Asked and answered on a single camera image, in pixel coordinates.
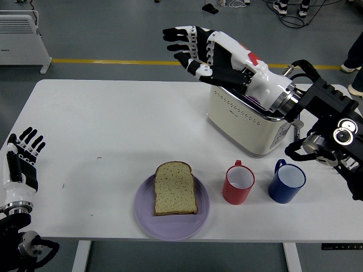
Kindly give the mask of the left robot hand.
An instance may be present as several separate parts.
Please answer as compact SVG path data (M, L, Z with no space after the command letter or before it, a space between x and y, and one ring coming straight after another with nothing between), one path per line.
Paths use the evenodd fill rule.
M35 164L45 145L44 137L32 127L25 129L19 136L14 133L9 136L3 161L6 205L32 201L33 195L38 191Z

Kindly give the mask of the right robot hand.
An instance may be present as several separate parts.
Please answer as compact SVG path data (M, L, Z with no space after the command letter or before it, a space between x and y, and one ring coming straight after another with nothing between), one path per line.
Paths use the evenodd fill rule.
M163 30L180 64L199 81L232 88L258 100L264 109L276 111L292 90L292 81L270 71L268 65L222 31L198 26Z

